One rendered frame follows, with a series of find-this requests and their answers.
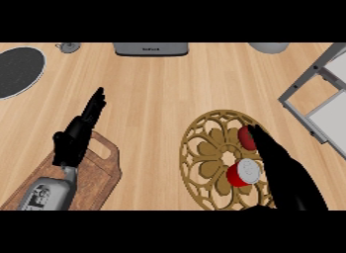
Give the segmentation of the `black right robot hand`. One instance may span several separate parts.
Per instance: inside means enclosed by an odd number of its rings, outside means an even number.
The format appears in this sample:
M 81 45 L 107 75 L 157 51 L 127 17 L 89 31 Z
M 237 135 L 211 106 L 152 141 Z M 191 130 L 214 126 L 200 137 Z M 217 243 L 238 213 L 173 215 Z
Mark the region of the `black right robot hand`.
M 259 125 L 248 126 L 263 158 L 275 211 L 328 211 L 321 192 L 302 164 Z

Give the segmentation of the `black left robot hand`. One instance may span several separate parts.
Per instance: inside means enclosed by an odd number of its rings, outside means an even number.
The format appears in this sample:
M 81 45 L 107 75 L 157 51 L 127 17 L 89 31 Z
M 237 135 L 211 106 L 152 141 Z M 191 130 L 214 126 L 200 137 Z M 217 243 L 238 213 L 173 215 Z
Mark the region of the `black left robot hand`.
M 65 131 L 55 133 L 55 166 L 78 166 L 105 105 L 104 88 L 99 87 L 81 115 L 74 117 Z

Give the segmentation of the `red can with pale lid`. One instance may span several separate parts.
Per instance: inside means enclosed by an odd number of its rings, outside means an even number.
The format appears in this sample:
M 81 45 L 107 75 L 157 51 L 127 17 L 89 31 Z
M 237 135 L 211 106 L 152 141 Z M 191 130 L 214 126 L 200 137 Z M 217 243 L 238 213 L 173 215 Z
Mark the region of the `red can with pale lid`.
M 259 182 L 262 170 L 257 162 L 250 159 L 241 159 L 228 169 L 226 178 L 234 187 L 244 187 Z

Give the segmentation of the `gold openwork round placemat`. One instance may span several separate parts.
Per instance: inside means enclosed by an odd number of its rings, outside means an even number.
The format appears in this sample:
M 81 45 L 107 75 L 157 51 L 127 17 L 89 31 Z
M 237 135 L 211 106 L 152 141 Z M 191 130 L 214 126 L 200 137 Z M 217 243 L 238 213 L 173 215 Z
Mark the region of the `gold openwork round placemat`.
M 243 211 L 260 205 L 275 208 L 263 158 L 247 150 L 238 131 L 259 125 L 248 115 L 232 110 L 214 110 L 189 124 L 180 140 L 180 177 L 197 204 L 211 211 Z M 237 187 L 228 181 L 228 170 L 244 158 L 260 167 L 260 180 Z

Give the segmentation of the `brown wooden cutting board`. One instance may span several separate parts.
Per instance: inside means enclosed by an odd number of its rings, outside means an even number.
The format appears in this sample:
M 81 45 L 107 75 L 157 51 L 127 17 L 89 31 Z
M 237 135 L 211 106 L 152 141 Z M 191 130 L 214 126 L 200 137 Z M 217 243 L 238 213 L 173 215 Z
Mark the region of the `brown wooden cutting board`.
M 109 156 L 101 158 L 92 150 L 86 151 L 77 169 L 77 191 L 70 206 L 71 211 L 98 211 L 121 179 L 118 147 L 96 131 L 92 133 L 92 138 L 108 148 Z M 40 177 L 64 178 L 61 168 L 53 165 L 53 157 L 55 154 L 50 153 L 3 204 L 2 211 L 15 211 L 18 209 L 28 188 Z

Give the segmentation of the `red round fruit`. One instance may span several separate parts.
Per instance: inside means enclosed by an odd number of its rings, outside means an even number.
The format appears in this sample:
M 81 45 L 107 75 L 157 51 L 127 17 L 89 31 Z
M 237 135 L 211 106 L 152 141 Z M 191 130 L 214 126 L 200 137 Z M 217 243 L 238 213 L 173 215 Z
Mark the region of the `red round fruit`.
M 241 142 L 243 147 L 250 150 L 254 151 L 257 149 L 257 145 L 256 145 L 256 141 L 254 141 L 254 137 L 248 131 L 248 127 L 243 126 L 238 130 L 238 139 Z

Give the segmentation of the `dark grey frying pan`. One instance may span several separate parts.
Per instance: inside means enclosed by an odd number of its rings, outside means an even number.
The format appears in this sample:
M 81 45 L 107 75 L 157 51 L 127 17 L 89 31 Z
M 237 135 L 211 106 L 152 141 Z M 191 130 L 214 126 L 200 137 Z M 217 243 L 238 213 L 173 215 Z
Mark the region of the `dark grey frying pan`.
M 43 77 L 47 58 L 31 46 L 9 48 L 0 52 L 0 100 L 16 97 Z

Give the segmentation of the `small grey metal object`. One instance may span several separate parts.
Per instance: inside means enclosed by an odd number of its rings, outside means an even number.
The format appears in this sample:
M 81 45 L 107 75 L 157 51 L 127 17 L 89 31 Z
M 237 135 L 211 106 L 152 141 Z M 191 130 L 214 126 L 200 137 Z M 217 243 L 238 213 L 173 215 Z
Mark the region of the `small grey metal object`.
M 81 43 L 80 42 L 62 42 L 62 43 L 56 44 L 56 47 L 64 53 L 74 53 L 80 49 Z

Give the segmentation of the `grey flat appliance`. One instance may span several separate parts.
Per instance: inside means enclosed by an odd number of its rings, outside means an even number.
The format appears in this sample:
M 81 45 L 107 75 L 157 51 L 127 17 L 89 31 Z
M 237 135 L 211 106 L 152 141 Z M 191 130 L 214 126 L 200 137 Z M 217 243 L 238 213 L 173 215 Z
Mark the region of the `grey flat appliance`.
M 123 56 L 180 56 L 189 51 L 186 42 L 115 42 L 114 49 Z

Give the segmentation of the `pale grey round vessel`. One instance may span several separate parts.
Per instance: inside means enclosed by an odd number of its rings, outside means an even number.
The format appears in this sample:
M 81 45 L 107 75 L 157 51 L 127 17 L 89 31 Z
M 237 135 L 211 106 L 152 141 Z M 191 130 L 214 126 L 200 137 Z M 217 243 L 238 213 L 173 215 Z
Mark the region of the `pale grey round vessel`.
M 250 46 L 262 53 L 277 54 L 287 50 L 287 42 L 251 42 Z

